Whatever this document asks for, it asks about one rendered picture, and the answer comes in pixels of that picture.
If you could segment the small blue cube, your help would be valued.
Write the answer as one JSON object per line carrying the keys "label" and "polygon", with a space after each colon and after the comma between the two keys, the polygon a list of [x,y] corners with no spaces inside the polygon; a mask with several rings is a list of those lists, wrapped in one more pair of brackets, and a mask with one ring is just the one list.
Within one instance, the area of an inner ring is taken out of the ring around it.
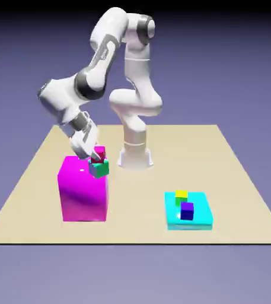
{"label": "small blue cube", "polygon": [[182,202],[180,205],[180,219],[193,220],[194,218],[194,203]]}

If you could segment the small yellow cube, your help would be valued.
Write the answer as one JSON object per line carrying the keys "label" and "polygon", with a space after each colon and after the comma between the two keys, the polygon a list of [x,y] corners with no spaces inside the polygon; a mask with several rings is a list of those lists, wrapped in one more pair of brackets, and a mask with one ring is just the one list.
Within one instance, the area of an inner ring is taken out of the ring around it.
{"label": "small yellow cube", "polygon": [[176,190],[175,192],[175,204],[179,207],[182,202],[187,202],[188,192],[185,190]]}

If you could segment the large magenta box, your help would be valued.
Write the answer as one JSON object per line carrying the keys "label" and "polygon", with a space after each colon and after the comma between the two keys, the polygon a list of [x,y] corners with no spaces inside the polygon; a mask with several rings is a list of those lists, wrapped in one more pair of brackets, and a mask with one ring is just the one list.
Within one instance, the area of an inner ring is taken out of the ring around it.
{"label": "large magenta box", "polygon": [[106,221],[108,178],[90,174],[88,160],[66,156],[58,172],[63,221]]}

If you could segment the small green cube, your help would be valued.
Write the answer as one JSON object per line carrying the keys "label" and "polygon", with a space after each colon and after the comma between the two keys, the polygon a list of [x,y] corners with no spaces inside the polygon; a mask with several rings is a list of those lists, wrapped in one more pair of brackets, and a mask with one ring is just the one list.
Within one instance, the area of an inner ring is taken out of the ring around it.
{"label": "small green cube", "polygon": [[109,174],[109,161],[104,159],[102,163],[93,163],[88,160],[89,173],[95,178],[102,178]]}

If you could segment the large cyan box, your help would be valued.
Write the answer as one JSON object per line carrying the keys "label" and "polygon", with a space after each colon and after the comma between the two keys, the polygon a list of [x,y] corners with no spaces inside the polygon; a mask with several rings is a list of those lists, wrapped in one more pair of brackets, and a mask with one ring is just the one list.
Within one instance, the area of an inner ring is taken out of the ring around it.
{"label": "large cyan box", "polygon": [[176,199],[175,192],[164,193],[168,230],[212,230],[213,215],[204,192],[188,192]]}

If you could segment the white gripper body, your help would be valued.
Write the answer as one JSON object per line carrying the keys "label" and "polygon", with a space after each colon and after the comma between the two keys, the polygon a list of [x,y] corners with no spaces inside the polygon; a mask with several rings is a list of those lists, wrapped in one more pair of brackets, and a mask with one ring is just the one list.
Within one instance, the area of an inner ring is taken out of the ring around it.
{"label": "white gripper body", "polygon": [[70,138],[70,144],[79,159],[91,157],[97,143],[98,129],[93,121],[90,121],[85,129],[74,132]]}

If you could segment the small red cube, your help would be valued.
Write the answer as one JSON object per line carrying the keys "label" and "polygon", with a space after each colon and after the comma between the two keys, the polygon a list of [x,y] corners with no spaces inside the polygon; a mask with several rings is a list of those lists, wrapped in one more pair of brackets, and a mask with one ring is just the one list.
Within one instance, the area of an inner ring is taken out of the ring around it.
{"label": "small red cube", "polygon": [[91,163],[104,163],[104,160],[106,158],[105,146],[102,146],[102,145],[95,146],[94,151],[99,156],[99,159],[96,160],[94,158],[91,158]]}

